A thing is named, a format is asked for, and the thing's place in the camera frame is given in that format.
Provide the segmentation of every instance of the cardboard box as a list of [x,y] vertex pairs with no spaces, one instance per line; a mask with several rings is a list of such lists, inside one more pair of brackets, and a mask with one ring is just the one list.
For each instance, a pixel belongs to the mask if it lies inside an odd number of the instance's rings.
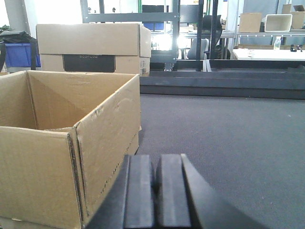
[[291,4],[284,4],[282,8],[282,14],[289,14],[291,11]]
[[304,26],[305,11],[291,12],[292,28],[301,29]]
[[0,77],[0,217],[82,228],[136,152],[139,128],[138,75]]
[[261,20],[261,13],[241,13],[239,32],[259,32]]
[[149,75],[151,32],[137,23],[39,24],[44,71]]

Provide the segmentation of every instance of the gray carpet floor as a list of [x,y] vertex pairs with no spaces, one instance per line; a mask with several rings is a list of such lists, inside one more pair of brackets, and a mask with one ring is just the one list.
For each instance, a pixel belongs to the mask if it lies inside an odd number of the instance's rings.
[[139,155],[187,154],[225,199],[305,228],[305,101],[142,94]]

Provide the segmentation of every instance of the black label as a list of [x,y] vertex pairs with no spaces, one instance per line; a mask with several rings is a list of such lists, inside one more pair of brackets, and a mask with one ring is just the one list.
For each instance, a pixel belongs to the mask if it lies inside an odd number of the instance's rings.
[[63,67],[67,72],[105,72],[115,71],[114,55],[62,55]]

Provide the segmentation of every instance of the black bag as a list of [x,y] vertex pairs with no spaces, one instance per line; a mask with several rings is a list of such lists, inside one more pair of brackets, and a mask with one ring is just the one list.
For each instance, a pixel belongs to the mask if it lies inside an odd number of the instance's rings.
[[31,70],[36,70],[37,40],[31,37],[26,31],[3,31],[0,33],[0,71],[5,63],[5,44],[30,43]]

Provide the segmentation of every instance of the metal shelf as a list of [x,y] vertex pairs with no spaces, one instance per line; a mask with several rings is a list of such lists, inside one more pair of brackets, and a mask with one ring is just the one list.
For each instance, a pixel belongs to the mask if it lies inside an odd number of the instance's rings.
[[305,37],[305,32],[258,32],[238,33],[237,37]]

